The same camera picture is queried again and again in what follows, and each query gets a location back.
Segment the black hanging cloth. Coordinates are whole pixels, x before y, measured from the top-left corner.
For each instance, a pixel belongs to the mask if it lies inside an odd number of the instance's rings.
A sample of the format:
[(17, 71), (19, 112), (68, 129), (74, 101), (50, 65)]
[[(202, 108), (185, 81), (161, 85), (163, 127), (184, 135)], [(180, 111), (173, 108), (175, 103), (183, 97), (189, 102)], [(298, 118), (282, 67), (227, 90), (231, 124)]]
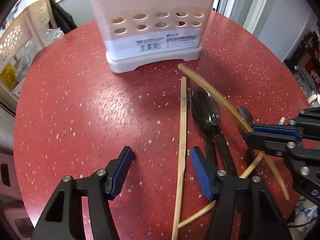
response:
[(70, 13), (65, 11), (63, 7), (61, 7), (54, 0), (49, 0), (49, 2), (52, 9), (54, 20), (57, 26), (63, 31), (64, 34), (67, 34), (78, 27)]

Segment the bamboo chopstick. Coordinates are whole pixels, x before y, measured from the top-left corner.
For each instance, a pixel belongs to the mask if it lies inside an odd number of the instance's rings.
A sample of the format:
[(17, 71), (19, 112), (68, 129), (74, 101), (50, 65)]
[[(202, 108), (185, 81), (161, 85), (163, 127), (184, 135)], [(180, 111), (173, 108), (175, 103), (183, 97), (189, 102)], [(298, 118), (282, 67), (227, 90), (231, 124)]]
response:
[[(189, 78), (195, 81), (201, 88), (207, 91), (215, 101), (220, 104), (224, 109), (229, 111), (232, 117), (236, 120), (236, 122), (240, 125), (240, 127), (244, 130), (245, 133), (252, 132), (253, 129), (249, 126), (248, 122), (245, 121), (242, 116), (235, 110), (235, 108), (228, 102), (227, 99), (224, 98), (210, 83), (208, 83), (201, 75), (197, 74), (191, 68), (185, 66), (183, 63), (178, 64), (178, 69), (184, 74), (186, 74)], [(288, 189), (276, 167), (273, 160), (266, 155), (265, 152), (261, 152), (263, 157), (265, 158), (267, 164), (272, 170), (286, 200), (290, 200)]]

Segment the beige perforated storage cart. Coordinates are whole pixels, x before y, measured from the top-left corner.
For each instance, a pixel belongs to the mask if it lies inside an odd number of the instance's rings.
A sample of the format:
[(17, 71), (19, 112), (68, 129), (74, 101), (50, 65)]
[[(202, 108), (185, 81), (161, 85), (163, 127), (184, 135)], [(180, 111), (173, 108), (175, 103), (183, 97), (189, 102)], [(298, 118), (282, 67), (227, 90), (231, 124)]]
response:
[(64, 35), (56, 25), (50, 0), (27, 6), (1, 35), (1, 89), (14, 101), (38, 51)]

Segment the pink plastic stool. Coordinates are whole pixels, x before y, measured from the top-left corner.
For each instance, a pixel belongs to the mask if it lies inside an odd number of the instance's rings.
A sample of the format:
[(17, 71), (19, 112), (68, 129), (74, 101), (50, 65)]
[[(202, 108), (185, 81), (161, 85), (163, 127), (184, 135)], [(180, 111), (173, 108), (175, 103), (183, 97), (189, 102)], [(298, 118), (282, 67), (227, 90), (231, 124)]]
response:
[(13, 202), (1, 204), (2, 216), (6, 219), (10, 226), (17, 227), (16, 221), (25, 219), (27, 225), (34, 228), (25, 205), (19, 188), (14, 157), (9, 154), (1, 153), (1, 195), (10, 197)]

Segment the clear grey spoon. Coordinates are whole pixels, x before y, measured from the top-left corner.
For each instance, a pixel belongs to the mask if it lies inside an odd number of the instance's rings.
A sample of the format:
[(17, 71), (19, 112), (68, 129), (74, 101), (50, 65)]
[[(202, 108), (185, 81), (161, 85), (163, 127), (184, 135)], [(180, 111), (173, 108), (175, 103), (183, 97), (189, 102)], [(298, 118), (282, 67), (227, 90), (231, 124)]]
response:
[(227, 172), (238, 176), (235, 163), (220, 129), (220, 109), (217, 102), (201, 87), (194, 87), (190, 94), (190, 109), (198, 129), (204, 134), (207, 159), (217, 164), (217, 155)]

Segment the blue patterned wooden chopstick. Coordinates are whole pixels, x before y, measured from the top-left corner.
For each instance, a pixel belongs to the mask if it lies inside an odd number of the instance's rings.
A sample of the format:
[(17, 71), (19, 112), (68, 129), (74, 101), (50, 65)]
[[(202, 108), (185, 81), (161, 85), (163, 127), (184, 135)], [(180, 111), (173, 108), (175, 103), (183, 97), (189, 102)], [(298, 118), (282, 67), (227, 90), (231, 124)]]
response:
[(284, 122), (285, 122), (285, 117), (283, 116), (283, 117), (281, 117), (281, 119), (279, 120), (278, 124), (279, 124), (279, 125), (283, 125)]

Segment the pink utensil holder caddy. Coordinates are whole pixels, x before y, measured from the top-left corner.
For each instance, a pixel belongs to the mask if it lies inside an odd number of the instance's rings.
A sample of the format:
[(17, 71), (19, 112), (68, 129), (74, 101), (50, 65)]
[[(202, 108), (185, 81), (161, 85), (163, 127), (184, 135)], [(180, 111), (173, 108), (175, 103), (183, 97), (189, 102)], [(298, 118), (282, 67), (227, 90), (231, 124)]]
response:
[(200, 57), (214, 0), (90, 0), (114, 73)]

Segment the dark brown spoon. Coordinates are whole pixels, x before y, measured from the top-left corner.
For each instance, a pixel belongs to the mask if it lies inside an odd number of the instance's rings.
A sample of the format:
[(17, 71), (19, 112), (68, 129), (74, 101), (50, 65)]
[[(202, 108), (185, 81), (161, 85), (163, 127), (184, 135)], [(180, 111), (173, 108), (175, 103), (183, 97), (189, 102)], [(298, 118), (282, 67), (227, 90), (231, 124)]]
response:
[[(248, 108), (246, 108), (245, 106), (239, 106), (237, 108), (237, 111), (242, 116), (242, 118), (249, 124), (250, 127), (254, 126), (254, 119), (250, 111), (248, 110)], [(239, 125), (238, 125), (238, 130), (242, 138), (246, 140), (247, 134)]]

